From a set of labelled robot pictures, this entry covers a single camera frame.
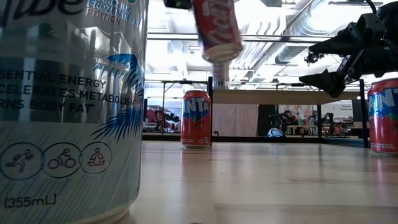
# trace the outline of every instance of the wooden table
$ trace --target wooden table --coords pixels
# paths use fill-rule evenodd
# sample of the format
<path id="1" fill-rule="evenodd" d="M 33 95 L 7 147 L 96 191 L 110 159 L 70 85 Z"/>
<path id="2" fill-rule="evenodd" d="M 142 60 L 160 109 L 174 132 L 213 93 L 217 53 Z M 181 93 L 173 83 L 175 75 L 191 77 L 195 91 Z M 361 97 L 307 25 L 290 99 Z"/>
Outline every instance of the wooden table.
<path id="1" fill-rule="evenodd" d="M 317 126 L 315 125 L 288 125 L 287 128 L 292 128 L 292 134 L 294 135 L 295 132 L 295 128 L 308 128 L 308 130 L 310 130 L 310 134 L 316 133 L 317 132 Z"/>
<path id="2" fill-rule="evenodd" d="M 214 90 L 214 104 L 252 105 L 324 105 L 340 100 L 352 100 L 358 91 L 344 91 L 338 98 L 332 98 L 324 91 L 290 90 Z"/>
<path id="3" fill-rule="evenodd" d="M 367 149 L 143 141 L 141 167 L 118 224 L 397 224 L 398 160 Z"/>

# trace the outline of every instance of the shelf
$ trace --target shelf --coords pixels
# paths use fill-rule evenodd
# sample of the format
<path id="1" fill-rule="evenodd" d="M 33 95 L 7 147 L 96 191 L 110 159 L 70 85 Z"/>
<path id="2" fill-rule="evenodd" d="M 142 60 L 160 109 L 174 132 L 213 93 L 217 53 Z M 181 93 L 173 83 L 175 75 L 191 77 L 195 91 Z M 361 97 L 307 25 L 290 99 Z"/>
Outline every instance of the shelf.
<path id="1" fill-rule="evenodd" d="M 331 98 L 324 91 L 276 90 L 213 90 L 213 103 L 250 105 L 324 105 L 340 100 L 352 100 L 358 91 L 346 91 Z"/>

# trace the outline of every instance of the can being lifted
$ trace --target can being lifted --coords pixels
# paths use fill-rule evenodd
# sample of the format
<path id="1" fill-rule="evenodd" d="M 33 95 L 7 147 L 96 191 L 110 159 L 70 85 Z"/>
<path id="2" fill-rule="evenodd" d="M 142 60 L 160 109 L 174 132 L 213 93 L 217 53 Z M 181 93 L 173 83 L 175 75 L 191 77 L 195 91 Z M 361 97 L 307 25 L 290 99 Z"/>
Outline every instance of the can being lifted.
<path id="1" fill-rule="evenodd" d="M 0 222 L 114 223 L 139 193 L 148 0 L 0 0 Z"/>
<path id="2" fill-rule="evenodd" d="M 203 58 L 211 63 L 236 58 L 243 50 L 232 0 L 192 0 Z"/>

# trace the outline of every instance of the fanta can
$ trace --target fanta can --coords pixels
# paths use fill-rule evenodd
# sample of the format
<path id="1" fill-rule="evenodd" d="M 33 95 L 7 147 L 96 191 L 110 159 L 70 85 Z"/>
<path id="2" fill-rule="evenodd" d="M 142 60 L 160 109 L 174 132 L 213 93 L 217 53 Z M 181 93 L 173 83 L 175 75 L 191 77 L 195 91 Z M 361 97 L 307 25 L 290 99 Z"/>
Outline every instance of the fanta can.
<path id="1" fill-rule="evenodd" d="M 181 144 L 208 147 L 211 138 L 211 100 L 205 91 L 193 90 L 182 98 Z"/>
<path id="2" fill-rule="evenodd" d="M 398 155 L 398 78 L 372 84 L 368 91 L 371 149 Z"/>
<path id="3" fill-rule="evenodd" d="M 243 50 L 234 1 L 192 0 L 203 58 L 211 63 L 227 62 Z"/>

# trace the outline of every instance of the energy drink can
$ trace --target energy drink can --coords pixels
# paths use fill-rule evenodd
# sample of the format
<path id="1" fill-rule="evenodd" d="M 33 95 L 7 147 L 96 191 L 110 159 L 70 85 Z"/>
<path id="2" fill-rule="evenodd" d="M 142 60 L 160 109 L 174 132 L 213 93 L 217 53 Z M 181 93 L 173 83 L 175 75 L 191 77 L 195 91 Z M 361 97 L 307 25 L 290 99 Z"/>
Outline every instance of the energy drink can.
<path id="1" fill-rule="evenodd" d="M 208 147 L 211 139 L 211 100 L 205 91 L 192 90 L 182 98 L 181 144 Z"/>
<path id="2" fill-rule="evenodd" d="M 229 63 L 214 63 L 212 65 L 213 88 L 227 90 L 229 84 Z"/>
<path id="3" fill-rule="evenodd" d="M 192 0 L 203 58 L 211 63 L 236 58 L 243 50 L 232 0 Z"/>
<path id="4" fill-rule="evenodd" d="M 148 0 L 0 0 L 0 220 L 115 222 L 139 193 Z"/>
<path id="5" fill-rule="evenodd" d="M 368 106 L 371 149 L 398 155 L 398 78 L 373 83 Z"/>

